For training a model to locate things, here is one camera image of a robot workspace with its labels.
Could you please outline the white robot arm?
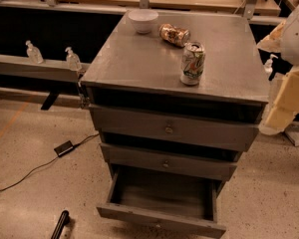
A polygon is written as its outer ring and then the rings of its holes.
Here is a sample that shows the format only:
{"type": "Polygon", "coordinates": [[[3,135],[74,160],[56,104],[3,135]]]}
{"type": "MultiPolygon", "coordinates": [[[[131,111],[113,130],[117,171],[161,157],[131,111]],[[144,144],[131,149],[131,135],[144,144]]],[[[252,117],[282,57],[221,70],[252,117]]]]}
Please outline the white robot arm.
{"type": "Polygon", "coordinates": [[[299,114],[299,4],[257,47],[280,54],[272,58],[272,72],[287,71],[273,104],[259,126],[262,133],[273,135],[284,131],[299,114]]]}

